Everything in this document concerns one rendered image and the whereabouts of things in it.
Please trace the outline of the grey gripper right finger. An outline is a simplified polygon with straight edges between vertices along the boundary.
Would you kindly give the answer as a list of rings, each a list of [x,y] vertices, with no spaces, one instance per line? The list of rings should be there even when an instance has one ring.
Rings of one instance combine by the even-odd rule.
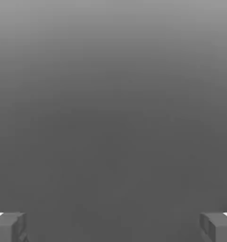
[[[227,242],[227,212],[200,213],[199,227],[204,242]]]

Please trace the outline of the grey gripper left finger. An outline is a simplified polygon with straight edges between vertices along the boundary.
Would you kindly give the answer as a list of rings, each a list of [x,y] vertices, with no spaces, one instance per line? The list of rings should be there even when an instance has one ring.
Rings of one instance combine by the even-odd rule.
[[[26,213],[0,212],[0,242],[28,242]]]

